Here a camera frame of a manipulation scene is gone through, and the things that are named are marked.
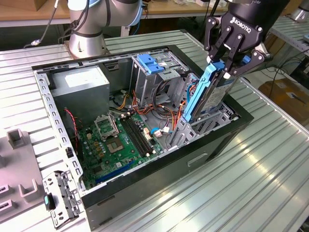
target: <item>red wire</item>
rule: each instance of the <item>red wire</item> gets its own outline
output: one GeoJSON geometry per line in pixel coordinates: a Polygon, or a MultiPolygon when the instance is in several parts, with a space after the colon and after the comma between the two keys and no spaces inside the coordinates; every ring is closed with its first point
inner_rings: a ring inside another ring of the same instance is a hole
{"type": "Polygon", "coordinates": [[[76,140],[76,146],[75,146],[75,149],[76,149],[76,151],[77,151],[77,143],[78,143],[78,139],[77,139],[77,129],[76,129],[75,119],[74,119],[73,114],[72,114],[69,110],[64,109],[64,111],[65,111],[65,112],[67,112],[67,113],[71,116],[72,121],[73,121],[74,130],[75,130],[75,140],[76,140]]]}

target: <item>metal frame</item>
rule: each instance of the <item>metal frame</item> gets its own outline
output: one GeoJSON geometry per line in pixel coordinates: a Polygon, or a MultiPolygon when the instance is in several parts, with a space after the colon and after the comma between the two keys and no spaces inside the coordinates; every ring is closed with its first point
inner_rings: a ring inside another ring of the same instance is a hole
{"type": "Polygon", "coordinates": [[[309,50],[309,43],[303,37],[309,33],[309,22],[297,23],[289,17],[280,17],[269,32],[286,41],[300,52],[309,50]]]}

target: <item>cardboard box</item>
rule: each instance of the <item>cardboard box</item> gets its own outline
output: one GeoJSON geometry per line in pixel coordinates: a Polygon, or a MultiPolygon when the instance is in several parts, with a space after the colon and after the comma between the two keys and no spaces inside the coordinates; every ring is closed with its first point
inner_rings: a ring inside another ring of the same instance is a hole
{"type": "MultiPolygon", "coordinates": [[[[265,82],[259,87],[259,91],[268,97],[271,84],[272,81],[265,82]]],[[[302,126],[309,124],[309,95],[291,80],[287,78],[276,80],[271,100],[302,126]]]]}
{"type": "Polygon", "coordinates": [[[46,2],[47,0],[0,0],[0,5],[38,11],[46,2]]]}

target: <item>motherboard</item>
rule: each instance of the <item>motherboard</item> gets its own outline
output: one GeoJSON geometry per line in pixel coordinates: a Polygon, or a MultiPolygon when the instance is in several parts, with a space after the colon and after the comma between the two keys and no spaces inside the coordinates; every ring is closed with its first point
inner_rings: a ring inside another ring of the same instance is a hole
{"type": "Polygon", "coordinates": [[[82,155],[79,161],[84,171],[86,189],[104,182],[162,154],[163,149],[137,114],[109,120],[79,130],[82,155]],[[117,130],[102,139],[103,134],[117,130]]]}

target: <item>metal bracket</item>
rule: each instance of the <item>metal bracket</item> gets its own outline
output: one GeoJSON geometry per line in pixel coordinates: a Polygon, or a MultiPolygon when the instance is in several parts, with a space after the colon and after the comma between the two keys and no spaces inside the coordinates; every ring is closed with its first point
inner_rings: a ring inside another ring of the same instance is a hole
{"type": "Polygon", "coordinates": [[[46,194],[51,195],[55,203],[51,216],[56,229],[79,216],[83,210],[82,201],[70,171],[49,174],[43,179],[43,185],[46,194]]]}

